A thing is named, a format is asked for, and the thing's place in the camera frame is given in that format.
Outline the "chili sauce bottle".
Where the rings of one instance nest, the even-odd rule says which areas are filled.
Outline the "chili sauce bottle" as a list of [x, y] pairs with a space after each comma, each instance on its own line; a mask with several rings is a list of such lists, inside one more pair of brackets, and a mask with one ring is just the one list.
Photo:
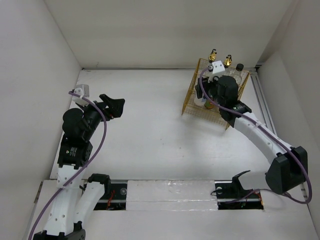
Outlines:
[[205, 104], [204, 104], [204, 107], [208, 110], [211, 110], [215, 107], [214, 104], [212, 104], [208, 99], [206, 100]]

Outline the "clear glass cruet gold spout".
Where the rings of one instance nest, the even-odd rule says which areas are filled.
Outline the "clear glass cruet gold spout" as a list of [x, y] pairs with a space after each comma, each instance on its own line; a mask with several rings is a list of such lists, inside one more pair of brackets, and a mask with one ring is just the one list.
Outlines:
[[214, 48], [208, 56], [208, 61], [210, 63], [215, 62], [217, 57], [217, 50]]

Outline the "tall glass cruet dark contents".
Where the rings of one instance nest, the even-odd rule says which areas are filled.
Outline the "tall glass cruet dark contents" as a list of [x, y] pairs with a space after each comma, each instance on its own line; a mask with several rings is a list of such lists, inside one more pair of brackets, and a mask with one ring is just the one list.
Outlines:
[[231, 64], [232, 64], [232, 55], [228, 54], [223, 62], [223, 65], [227, 69], [231, 66]]

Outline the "dark vinegar bottle black cap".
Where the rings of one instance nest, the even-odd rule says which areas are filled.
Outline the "dark vinegar bottle black cap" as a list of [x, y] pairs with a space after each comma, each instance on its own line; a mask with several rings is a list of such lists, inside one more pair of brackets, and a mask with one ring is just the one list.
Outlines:
[[236, 80], [237, 84], [241, 84], [242, 78], [242, 71], [244, 69], [244, 65], [242, 63], [238, 63], [236, 65], [235, 71], [233, 73], [233, 78]]

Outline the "white shaker silver lid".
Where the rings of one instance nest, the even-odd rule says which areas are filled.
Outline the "white shaker silver lid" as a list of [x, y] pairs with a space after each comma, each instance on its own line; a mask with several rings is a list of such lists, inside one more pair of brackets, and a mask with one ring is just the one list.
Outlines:
[[195, 98], [193, 101], [196, 106], [202, 108], [204, 107], [207, 100], [205, 98]]

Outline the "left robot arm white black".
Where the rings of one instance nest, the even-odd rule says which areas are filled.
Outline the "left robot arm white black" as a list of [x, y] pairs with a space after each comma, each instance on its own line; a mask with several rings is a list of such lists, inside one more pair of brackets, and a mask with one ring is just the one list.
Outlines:
[[69, 95], [78, 107], [67, 110], [62, 117], [57, 190], [35, 220], [30, 240], [85, 239], [85, 225], [95, 206], [112, 191], [110, 176], [94, 173], [79, 196], [83, 175], [106, 139], [107, 122], [122, 116], [125, 99], [101, 94], [100, 102], [90, 101], [79, 89]]

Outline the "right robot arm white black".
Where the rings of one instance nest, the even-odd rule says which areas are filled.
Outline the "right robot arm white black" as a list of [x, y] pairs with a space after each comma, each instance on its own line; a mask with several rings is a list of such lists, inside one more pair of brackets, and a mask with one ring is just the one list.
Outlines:
[[252, 110], [238, 100], [238, 85], [233, 77], [215, 76], [209, 80], [200, 74], [196, 97], [205, 98], [218, 107], [221, 117], [246, 136], [265, 156], [270, 164], [265, 173], [270, 191], [291, 199], [288, 191], [306, 183], [308, 195], [303, 203], [311, 201], [313, 189], [308, 174], [307, 150], [302, 146], [290, 145], [261, 124]]

